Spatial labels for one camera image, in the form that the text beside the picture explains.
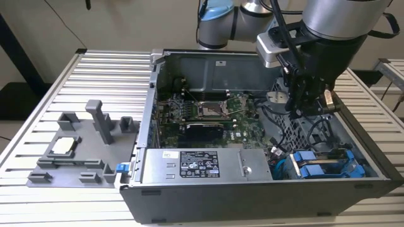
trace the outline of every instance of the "motherboard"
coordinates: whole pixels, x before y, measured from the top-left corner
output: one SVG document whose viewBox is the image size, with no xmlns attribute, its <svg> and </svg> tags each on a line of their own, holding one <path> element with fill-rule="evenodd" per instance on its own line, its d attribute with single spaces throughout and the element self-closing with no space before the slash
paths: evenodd
<svg viewBox="0 0 404 227">
<path fill-rule="evenodd" d="M 161 148 L 268 148 L 272 144 L 245 92 L 226 92 L 222 101 L 197 100 L 189 93 L 158 102 Z"/>
</svg>

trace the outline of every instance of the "slotted aluminum surface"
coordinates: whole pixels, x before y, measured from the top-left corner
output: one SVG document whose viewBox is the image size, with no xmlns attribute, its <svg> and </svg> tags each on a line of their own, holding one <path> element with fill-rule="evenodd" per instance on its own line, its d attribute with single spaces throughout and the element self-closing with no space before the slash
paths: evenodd
<svg viewBox="0 0 404 227">
<path fill-rule="evenodd" d="M 88 51 L 76 55 L 0 155 L 0 224 L 81 226 L 137 224 L 116 189 L 28 188 L 26 176 L 58 129 L 61 111 L 89 119 L 84 104 L 101 99 L 112 119 L 140 120 L 149 77 L 149 53 Z M 334 88 L 380 149 L 404 174 L 404 126 L 348 70 Z M 362 200 L 332 218 L 184 223 L 182 226 L 404 226 L 404 187 L 380 199 Z"/>
<path fill-rule="evenodd" d="M 404 60 L 380 59 L 374 70 L 378 70 L 404 92 Z"/>
</svg>

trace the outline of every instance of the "power supply label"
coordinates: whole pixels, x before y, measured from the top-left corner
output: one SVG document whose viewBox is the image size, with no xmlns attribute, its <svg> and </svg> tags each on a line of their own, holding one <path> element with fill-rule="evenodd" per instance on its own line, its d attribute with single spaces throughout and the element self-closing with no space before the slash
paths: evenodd
<svg viewBox="0 0 404 227">
<path fill-rule="evenodd" d="M 181 151 L 180 167 L 182 178 L 220 177 L 217 151 Z"/>
</svg>

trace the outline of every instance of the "gray plastic peg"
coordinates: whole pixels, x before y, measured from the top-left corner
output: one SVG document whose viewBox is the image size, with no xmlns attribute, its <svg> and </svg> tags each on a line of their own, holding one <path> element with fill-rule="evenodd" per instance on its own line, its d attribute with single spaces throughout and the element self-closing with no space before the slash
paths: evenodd
<svg viewBox="0 0 404 227">
<path fill-rule="evenodd" d="M 102 111 L 102 102 L 100 100 L 88 100 L 85 111 L 93 116 L 94 127 L 98 129 L 102 141 L 105 144 L 113 143 L 113 138 L 109 132 L 109 126 L 105 121 Z"/>
</svg>

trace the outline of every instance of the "screw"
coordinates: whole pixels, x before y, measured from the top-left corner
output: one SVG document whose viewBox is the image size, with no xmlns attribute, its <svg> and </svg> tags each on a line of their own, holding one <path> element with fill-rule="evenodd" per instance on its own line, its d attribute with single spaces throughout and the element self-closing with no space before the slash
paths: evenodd
<svg viewBox="0 0 404 227">
<path fill-rule="evenodd" d="M 285 72 L 285 74 L 289 74 L 290 72 L 289 72 L 289 69 L 286 68 L 286 67 L 284 67 L 284 72 Z"/>
</svg>

